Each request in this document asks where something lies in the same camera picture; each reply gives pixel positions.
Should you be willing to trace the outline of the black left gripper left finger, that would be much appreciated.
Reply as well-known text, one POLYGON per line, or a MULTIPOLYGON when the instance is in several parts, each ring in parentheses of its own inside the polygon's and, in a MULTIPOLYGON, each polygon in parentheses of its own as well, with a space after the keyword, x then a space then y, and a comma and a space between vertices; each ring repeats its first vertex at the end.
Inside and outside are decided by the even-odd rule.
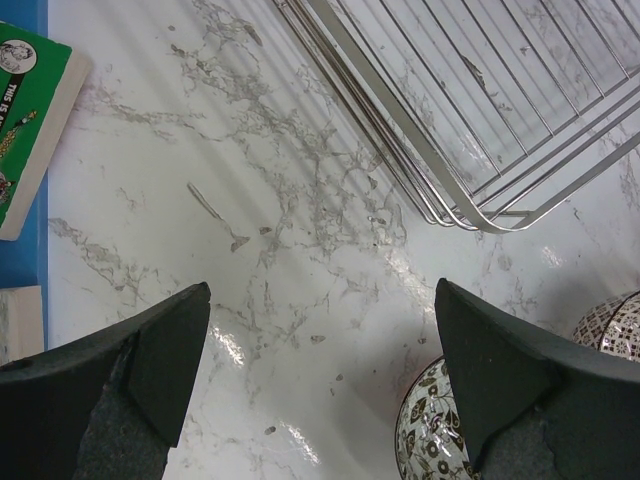
POLYGON ((160 479, 210 320, 202 282, 1 368, 4 479, 160 479))

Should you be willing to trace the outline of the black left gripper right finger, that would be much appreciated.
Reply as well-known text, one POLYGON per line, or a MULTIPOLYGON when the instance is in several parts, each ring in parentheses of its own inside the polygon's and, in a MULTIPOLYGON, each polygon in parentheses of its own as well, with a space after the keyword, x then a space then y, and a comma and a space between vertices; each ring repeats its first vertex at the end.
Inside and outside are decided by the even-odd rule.
POLYGON ((442 278, 435 311, 471 466, 484 479, 636 479, 639 366, 442 278))

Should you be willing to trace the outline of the black white floral bowl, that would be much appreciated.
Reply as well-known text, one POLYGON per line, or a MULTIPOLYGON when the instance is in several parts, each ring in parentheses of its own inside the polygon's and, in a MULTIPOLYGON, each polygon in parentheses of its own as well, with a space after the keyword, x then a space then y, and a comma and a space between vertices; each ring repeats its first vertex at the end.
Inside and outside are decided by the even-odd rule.
POLYGON ((395 427, 402 479, 479 479, 469 460, 443 357, 429 364, 404 397, 395 427))

